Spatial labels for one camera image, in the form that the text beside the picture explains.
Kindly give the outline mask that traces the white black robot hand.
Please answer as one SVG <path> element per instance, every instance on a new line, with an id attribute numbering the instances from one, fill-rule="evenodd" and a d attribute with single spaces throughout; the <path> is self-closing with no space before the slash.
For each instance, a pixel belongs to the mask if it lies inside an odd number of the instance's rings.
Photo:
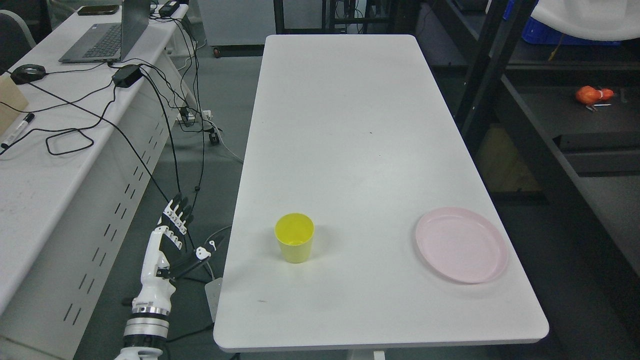
<path id="1" fill-rule="evenodd" d="M 170 299 L 176 291 L 173 282 L 202 266 L 217 251 L 215 240 L 207 239 L 176 259 L 168 256 L 171 249 L 181 252 L 185 245 L 188 225 L 194 219 L 188 201 L 182 193 L 176 194 L 162 210 L 157 225 L 151 231 L 142 262 L 141 291 L 132 301 L 132 313 L 169 315 L 172 309 Z"/>

